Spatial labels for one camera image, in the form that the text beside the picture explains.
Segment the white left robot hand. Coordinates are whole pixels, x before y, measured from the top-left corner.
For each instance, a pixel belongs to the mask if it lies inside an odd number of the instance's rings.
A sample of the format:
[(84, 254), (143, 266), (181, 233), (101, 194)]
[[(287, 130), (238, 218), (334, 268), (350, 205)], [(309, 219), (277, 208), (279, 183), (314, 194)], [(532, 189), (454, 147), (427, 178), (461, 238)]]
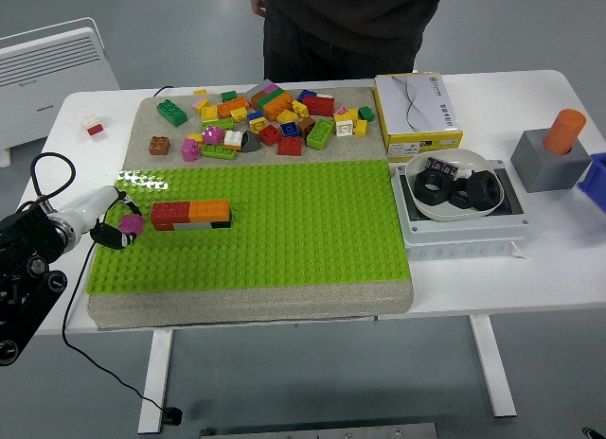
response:
[[(118, 202), (125, 204), (131, 213), (122, 217), (118, 228), (101, 222), (100, 218)], [(50, 218), (63, 235), (65, 253), (72, 251), (86, 233), (101, 246), (122, 250), (142, 235), (145, 223), (132, 198), (112, 185), (85, 195)]]

